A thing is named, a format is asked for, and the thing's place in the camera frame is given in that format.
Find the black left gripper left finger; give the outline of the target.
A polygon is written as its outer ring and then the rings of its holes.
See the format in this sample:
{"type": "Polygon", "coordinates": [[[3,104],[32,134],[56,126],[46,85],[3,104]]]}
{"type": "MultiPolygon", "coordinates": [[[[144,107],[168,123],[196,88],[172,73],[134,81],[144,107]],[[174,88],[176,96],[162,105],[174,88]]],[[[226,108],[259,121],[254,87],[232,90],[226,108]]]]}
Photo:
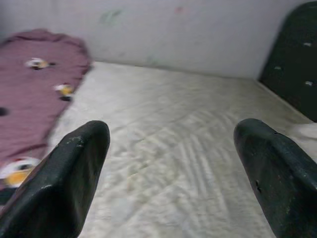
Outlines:
{"type": "Polygon", "coordinates": [[[0,238],[78,238],[109,145],[100,120],[67,134],[0,211],[0,238]]]}

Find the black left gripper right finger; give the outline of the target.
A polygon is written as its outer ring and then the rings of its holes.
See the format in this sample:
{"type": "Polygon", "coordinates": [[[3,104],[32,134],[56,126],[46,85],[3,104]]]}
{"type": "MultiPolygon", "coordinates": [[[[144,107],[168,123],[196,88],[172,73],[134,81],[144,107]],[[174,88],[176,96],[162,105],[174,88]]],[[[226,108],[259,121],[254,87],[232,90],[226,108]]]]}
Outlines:
{"type": "Polygon", "coordinates": [[[240,121],[233,138],[276,238],[317,238],[317,163],[258,119],[240,121]]]}

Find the pink cartoon print blanket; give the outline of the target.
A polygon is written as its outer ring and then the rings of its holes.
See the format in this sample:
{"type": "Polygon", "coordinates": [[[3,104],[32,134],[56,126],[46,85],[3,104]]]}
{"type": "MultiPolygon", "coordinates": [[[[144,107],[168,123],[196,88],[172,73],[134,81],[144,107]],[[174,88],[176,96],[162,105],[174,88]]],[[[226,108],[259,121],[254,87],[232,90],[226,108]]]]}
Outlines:
{"type": "Polygon", "coordinates": [[[85,43],[66,34],[35,29],[0,43],[0,209],[44,158],[90,64],[85,43]]]}

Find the white quilted mattress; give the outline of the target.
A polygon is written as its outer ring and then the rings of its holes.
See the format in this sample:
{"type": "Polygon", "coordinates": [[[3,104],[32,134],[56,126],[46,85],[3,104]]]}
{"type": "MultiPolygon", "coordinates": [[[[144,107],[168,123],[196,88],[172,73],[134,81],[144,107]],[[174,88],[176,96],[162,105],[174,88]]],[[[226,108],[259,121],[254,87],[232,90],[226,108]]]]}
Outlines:
{"type": "Polygon", "coordinates": [[[93,63],[49,144],[91,120],[110,129],[79,238],[275,238],[233,142],[246,118],[284,134],[309,122],[251,79],[93,63]]]}

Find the black tufted headboard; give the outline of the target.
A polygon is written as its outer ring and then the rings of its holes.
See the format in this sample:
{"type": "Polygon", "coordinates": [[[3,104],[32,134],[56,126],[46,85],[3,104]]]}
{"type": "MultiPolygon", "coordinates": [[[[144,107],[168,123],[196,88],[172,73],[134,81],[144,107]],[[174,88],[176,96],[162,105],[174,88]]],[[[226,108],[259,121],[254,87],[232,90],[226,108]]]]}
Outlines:
{"type": "Polygon", "coordinates": [[[288,14],[259,81],[317,122],[317,0],[288,14]]]}

